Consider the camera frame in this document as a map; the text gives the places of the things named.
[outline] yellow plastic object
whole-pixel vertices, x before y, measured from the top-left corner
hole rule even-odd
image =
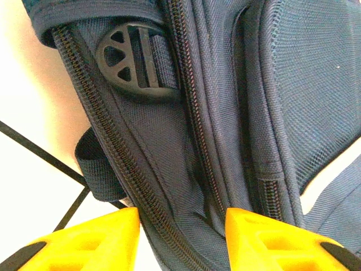
[[[243,209],[227,210],[226,241],[232,271],[348,270],[320,245],[336,241]]]
[[[137,208],[124,208],[33,243],[47,245],[20,271],[133,270],[139,241]]]

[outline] black webbing strap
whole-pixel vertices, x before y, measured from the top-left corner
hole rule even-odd
[[[75,156],[93,196],[102,202],[115,202],[126,197],[93,129],[81,137]]]

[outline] black plastic buckle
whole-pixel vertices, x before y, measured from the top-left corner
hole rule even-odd
[[[101,40],[96,50],[96,61],[104,77],[124,96],[138,103],[177,102],[179,89],[164,88],[159,84],[149,37],[164,31],[145,23],[125,23],[112,29]],[[134,52],[131,38],[137,36],[140,52]],[[140,84],[139,64],[142,62],[145,78]]]

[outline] black zipper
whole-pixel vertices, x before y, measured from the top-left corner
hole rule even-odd
[[[97,132],[104,140],[110,158],[122,173],[122,178],[129,185],[132,194],[137,198],[139,205],[143,208],[160,237],[187,268],[210,271],[211,269],[204,263],[201,256],[189,245],[182,233],[172,223],[139,169],[126,142],[115,127],[89,72],[89,66],[82,57],[81,49],[74,38],[71,27],[55,28],[52,35],[67,66],[74,87],[77,89],[89,117],[93,120]]]
[[[214,177],[212,165],[209,159],[207,144],[204,137],[204,129],[201,122],[199,102],[195,87],[194,71],[189,48],[189,40],[187,37],[186,16],[184,13],[183,1],[167,0],[166,3],[170,14],[171,26],[173,29],[173,41],[175,43],[175,49],[178,56],[182,86],[184,87],[186,94],[188,114],[191,119],[191,125],[197,143],[197,153],[201,161],[205,178],[217,204],[217,208],[221,213],[221,217],[224,219],[226,216],[226,207],[222,203],[219,187]]]
[[[262,181],[265,215],[283,221],[277,181]]]

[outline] zipper teeth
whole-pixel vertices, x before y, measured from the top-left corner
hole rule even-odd
[[[105,144],[113,157],[113,161],[122,172],[123,178],[133,190],[140,205],[144,208],[152,225],[177,258],[184,262],[190,270],[210,271],[200,256],[193,251],[192,247],[171,224],[170,218],[140,171],[124,139],[116,129],[110,114],[105,109],[105,104],[87,71],[87,65],[78,53],[79,49],[71,31],[64,26],[54,29],[52,35],[61,56],[66,56],[64,61],[66,66],[70,67],[69,73],[73,75],[72,78],[76,78],[74,86],[78,89],[84,106],[96,124],[102,128],[99,131],[102,138],[105,139]]]
[[[283,221],[277,181],[265,181],[263,183],[265,187],[268,216],[278,221]]]
[[[191,124],[195,134],[198,153],[202,161],[202,166],[208,180],[214,199],[222,216],[225,217],[225,207],[221,201],[219,188],[215,180],[212,165],[209,159],[209,153],[204,137],[203,125],[201,122],[199,103],[195,87],[195,79],[192,67],[191,52],[187,38],[186,16],[182,0],[168,0],[171,24],[174,31],[175,48],[180,60],[180,72],[182,75],[184,88],[186,90],[187,105],[190,112]]]

